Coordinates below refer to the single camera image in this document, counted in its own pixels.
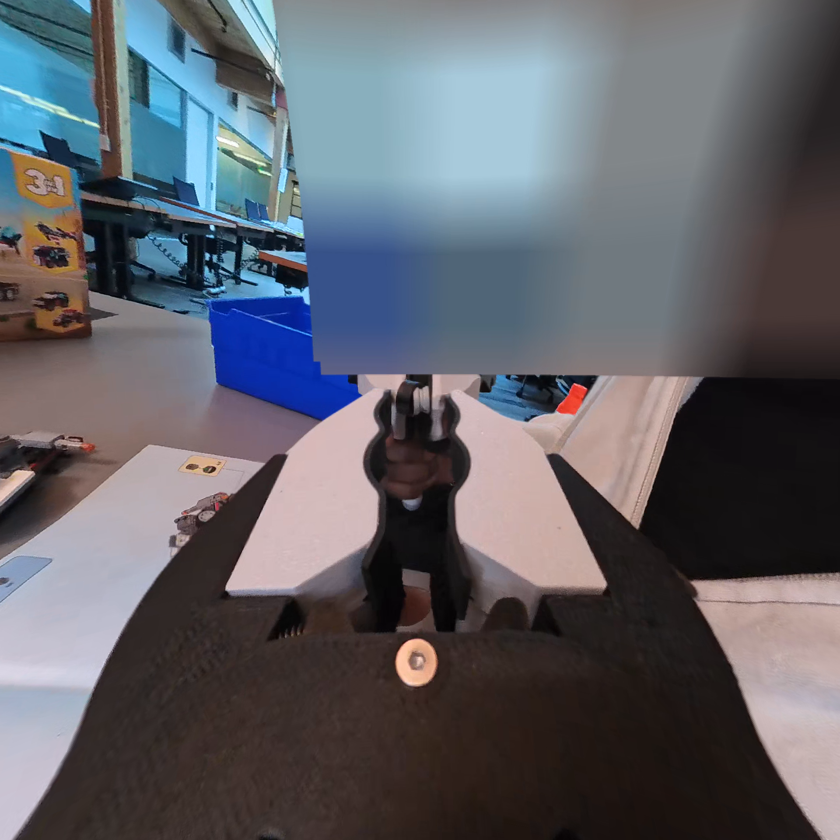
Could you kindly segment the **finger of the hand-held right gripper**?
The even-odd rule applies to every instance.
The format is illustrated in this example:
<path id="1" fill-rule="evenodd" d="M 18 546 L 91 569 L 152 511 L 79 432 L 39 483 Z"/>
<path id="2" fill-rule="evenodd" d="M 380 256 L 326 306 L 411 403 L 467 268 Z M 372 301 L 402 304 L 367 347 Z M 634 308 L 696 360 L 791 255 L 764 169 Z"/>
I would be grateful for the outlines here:
<path id="1" fill-rule="evenodd" d="M 429 431 L 427 440 L 439 442 L 446 437 L 445 403 L 452 392 L 463 392 L 478 399 L 482 380 L 479 374 L 432 374 L 430 377 L 427 399 Z"/>
<path id="2" fill-rule="evenodd" d="M 408 428 L 407 374 L 359 374 L 358 428 Z"/>

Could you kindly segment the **lego set cardboard box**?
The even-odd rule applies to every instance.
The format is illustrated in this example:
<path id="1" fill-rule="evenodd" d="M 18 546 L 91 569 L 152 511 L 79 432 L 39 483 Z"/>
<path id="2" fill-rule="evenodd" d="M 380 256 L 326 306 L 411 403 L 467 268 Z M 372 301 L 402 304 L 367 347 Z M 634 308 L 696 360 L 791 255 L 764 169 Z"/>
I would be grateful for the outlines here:
<path id="1" fill-rule="evenodd" d="M 77 175 L 1 148 L 1 342 L 91 336 Z"/>

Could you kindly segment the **blue plastic bin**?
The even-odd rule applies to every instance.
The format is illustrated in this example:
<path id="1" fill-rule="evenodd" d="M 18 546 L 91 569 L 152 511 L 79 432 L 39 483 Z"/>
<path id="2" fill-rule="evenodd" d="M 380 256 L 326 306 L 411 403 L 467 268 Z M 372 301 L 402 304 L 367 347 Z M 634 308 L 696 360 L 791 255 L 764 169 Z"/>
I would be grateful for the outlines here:
<path id="1" fill-rule="evenodd" d="M 314 360 L 304 297 L 211 301 L 208 321 L 218 385 L 318 420 L 360 397 L 346 375 L 323 374 Z"/>

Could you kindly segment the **orange top office desk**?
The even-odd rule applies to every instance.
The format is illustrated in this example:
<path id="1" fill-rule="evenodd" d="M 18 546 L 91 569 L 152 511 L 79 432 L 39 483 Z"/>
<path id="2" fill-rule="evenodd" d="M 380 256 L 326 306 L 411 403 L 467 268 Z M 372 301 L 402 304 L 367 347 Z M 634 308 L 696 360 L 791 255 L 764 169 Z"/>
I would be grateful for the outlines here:
<path id="1" fill-rule="evenodd" d="M 277 284 L 299 291 L 308 288 L 308 264 L 304 252 L 260 249 L 257 257 L 259 262 L 270 266 Z"/>

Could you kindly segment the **person's right hand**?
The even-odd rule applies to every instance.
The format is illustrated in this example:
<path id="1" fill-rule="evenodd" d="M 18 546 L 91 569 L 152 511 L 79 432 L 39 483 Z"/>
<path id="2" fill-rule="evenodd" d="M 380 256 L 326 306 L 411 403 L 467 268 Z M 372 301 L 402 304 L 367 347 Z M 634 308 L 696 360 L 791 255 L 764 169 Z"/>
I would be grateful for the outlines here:
<path id="1" fill-rule="evenodd" d="M 448 442 L 436 450 L 416 439 L 385 441 L 385 473 L 381 479 L 387 496 L 400 501 L 421 498 L 435 487 L 455 483 L 453 459 Z"/>

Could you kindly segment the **person's black shirt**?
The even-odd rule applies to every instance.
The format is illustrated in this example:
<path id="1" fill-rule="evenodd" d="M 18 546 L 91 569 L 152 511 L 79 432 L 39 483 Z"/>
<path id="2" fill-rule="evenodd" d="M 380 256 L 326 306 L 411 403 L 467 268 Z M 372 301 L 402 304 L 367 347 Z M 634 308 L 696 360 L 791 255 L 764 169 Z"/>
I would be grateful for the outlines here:
<path id="1" fill-rule="evenodd" d="M 705 377 L 639 529 L 690 580 L 839 571 L 839 381 Z"/>

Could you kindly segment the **long office desk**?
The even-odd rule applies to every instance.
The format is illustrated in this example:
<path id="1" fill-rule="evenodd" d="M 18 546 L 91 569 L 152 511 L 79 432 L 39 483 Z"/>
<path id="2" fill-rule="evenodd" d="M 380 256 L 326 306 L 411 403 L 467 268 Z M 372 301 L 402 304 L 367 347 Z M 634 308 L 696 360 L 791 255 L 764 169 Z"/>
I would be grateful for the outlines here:
<path id="1" fill-rule="evenodd" d="M 302 247 L 300 234 L 282 224 L 255 223 L 178 203 L 151 185 L 113 177 L 80 185 L 83 233 L 93 242 L 89 284 L 101 294 L 162 308 L 157 301 L 144 300 L 134 289 L 134 271 L 181 287 L 197 305 L 226 292 L 225 281 L 236 286 L 257 287 L 244 276 L 245 248 L 260 249 L 290 239 Z"/>

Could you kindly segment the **partly built lego vehicle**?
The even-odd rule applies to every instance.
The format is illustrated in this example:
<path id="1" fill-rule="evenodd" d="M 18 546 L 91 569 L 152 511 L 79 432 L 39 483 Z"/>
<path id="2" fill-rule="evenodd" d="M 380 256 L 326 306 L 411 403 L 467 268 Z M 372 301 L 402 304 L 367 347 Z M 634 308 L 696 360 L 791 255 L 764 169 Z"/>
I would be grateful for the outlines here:
<path id="1" fill-rule="evenodd" d="M 11 508 L 42 475 L 64 457 L 91 454 L 95 444 L 83 437 L 47 432 L 5 435 L 1 438 L 1 512 Z"/>

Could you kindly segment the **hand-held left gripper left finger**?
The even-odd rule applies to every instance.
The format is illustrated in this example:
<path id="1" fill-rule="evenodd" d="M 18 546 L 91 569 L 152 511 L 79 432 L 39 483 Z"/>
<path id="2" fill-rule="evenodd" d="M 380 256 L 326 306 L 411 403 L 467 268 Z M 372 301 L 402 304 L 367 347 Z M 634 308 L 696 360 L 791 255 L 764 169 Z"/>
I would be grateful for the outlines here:
<path id="1" fill-rule="evenodd" d="M 371 452 L 386 435 L 392 396 L 374 388 L 321 421 L 287 452 L 225 592 L 292 598 L 305 617 L 331 607 L 353 628 L 376 629 L 364 557 L 381 525 Z"/>

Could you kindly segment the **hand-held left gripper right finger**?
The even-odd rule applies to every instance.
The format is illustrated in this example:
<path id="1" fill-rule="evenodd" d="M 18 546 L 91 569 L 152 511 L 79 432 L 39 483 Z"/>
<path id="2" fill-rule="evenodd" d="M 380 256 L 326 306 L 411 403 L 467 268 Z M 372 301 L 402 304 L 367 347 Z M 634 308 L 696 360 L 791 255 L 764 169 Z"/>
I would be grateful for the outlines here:
<path id="1" fill-rule="evenodd" d="M 541 445 L 464 391 L 431 396 L 430 438 L 447 440 L 447 569 L 455 630 L 476 632 L 505 598 L 529 621 L 546 595 L 602 595 L 606 580 Z"/>

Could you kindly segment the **lego instruction booklet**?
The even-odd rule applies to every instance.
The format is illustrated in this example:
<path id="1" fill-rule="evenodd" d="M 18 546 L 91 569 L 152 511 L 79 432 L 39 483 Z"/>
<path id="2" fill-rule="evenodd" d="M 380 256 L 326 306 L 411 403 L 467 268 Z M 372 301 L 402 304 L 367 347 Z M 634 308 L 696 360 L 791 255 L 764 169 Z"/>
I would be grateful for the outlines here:
<path id="1" fill-rule="evenodd" d="M 174 520 L 215 492 L 231 494 L 257 461 L 214 456 L 186 471 L 187 450 L 148 446 L 87 498 L 11 552 L 25 581 L 2 585 L 1 838 L 14 838 L 46 792 L 100 673 L 169 563 Z"/>

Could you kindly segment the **black computer monitor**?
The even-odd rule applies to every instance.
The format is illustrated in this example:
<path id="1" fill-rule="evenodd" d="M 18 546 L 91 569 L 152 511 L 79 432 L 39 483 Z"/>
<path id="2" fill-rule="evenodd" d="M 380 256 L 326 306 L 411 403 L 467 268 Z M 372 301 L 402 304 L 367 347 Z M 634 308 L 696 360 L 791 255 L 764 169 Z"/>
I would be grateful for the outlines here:
<path id="1" fill-rule="evenodd" d="M 78 167 L 77 156 L 70 149 L 66 140 L 49 135 L 44 131 L 40 131 L 39 134 L 50 161 L 64 165 L 70 169 L 76 169 Z"/>

